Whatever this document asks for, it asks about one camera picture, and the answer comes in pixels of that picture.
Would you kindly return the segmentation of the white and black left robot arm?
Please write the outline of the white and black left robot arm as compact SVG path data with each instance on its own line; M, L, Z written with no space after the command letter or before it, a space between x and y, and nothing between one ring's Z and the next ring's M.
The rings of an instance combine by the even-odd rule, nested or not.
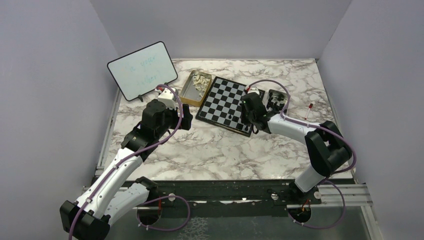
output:
M186 103L150 101L141 121L124 137L121 148L106 170L77 200L66 200L59 209L63 229L71 240L104 240L112 225L139 204L157 200L157 184L141 177L119 193L127 178L160 145L178 130L191 128L193 115Z

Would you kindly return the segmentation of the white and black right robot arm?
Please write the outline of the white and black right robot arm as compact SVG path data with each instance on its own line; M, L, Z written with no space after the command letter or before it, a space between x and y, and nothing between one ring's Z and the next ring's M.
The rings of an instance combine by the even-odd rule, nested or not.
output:
M300 204L309 191L353 156L353 151L332 121L322 124L289 118L278 111L268 111L256 92L241 98L241 120L257 130L288 137L304 144L310 160L309 167L289 184L289 199Z

